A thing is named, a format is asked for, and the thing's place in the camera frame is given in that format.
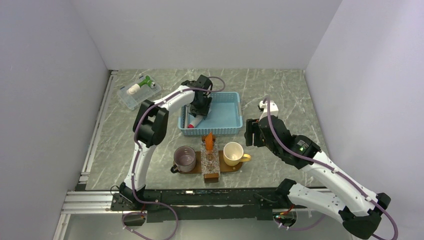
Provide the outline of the white toothpaste tube red cap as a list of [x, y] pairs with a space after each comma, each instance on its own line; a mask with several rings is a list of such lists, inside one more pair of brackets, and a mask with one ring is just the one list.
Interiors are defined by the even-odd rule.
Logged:
[[203, 115], [197, 115], [189, 124], [188, 124], [188, 128], [189, 129], [193, 129], [196, 128], [200, 122], [202, 122], [205, 119], [205, 116]]

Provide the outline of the yellow mug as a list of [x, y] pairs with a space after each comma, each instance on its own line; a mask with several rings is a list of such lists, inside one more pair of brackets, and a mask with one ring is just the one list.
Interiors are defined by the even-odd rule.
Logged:
[[229, 142], [223, 148], [223, 159], [228, 166], [236, 166], [239, 163], [248, 162], [252, 157], [244, 152], [241, 144]]

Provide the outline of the light blue plastic basket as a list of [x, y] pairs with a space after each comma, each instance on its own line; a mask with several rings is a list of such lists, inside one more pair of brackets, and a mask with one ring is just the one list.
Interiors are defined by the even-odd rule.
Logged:
[[210, 110], [196, 127], [189, 128], [195, 118], [188, 113], [184, 105], [180, 109], [177, 127], [184, 136], [236, 135], [243, 126], [241, 100], [238, 92], [215, 92], [210, 94], [212, 101]]

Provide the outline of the orange toothpaste tube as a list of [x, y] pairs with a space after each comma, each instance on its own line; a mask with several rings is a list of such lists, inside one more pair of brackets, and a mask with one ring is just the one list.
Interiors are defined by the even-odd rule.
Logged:
[[204, 139], [205, 149], [207, 151], [212, 151], [214, 148], [214, 135], [210, 132]]

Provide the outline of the brown oval wooden tray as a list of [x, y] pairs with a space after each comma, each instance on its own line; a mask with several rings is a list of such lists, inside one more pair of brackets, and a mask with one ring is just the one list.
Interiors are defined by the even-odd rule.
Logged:
[[[219, 166], [220, 166], [220, 172], [221, 173], [231, 173], [231, 172], [236, 172], [238, 171], [243, 163], [239, 162], [237, 165], [235, 166], [229, 166], [225, 163], [224, 161], [224, 155], [223, 155], [223, 151], [219, 150], [218, 151], [219, 154]], [[178, 170], [177, 166], [174, 164], [170, 171], [175, 174], [175, 173], [180, 173], [180, 174], [201, 174], [202, 173], [202, 168], [201, 168], [201, 152], [200, 151], [196, 151], [195, 152], [195, 166], [194, 168], [189, 171], [189, 172], [182, 172], [180, 170]]]

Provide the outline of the clear acrylic holder wooden base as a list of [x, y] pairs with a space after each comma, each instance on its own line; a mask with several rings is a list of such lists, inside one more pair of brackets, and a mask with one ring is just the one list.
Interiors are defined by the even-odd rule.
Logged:
[[213, 135], [213, 150], [207, 151], [205, 149], [205, 137], [202, 136], [201, 143], [201, 170], [202, 176], [205, 184], [218, 183], [220, 177], [220, 160], [219, 160], [219, 151], [216, 146], [216, 137]]

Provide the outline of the purple grey mug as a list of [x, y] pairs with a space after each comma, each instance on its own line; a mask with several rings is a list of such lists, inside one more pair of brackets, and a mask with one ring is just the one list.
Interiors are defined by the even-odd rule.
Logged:
[[173, 154], [174, 164], [170, 171], [176, 173], [188, 173], [196, 166], [196, 153], [189, 146], [181, 146], [177, 148]]

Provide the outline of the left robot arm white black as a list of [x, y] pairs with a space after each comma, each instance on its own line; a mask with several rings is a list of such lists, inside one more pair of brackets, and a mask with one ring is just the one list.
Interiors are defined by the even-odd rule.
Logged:
[[144, 203], [146, 177], [152, 155], [164, 140], [170, 115], [188, 106], [197, 117], [208, 115], [213, 92], [210, 77], [200, 75], [197, 80], [186, 80], [165, 97], [141, 103], [134, 125], [134, 152], [130, 170], [119, 186], [119, 195], [131, 210], [139, 209]]

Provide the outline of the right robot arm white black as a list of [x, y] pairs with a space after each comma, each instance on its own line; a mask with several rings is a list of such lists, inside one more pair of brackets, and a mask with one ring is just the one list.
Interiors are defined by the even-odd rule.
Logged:
[[361, 186], [338, 169], [310, 138], [291, 134], [281, 119], [274, 115], [270, 118], [271, 122], [267, 117], [246, 120], [246, 145], [267, 147], [284, 163], [310, 174], [332, 192], [325, 194], [285, 178], [274, 192], [276, 203], [282, 208], [299, 205], [319, 211], [357, 238], [374, 236], [391, 198]]

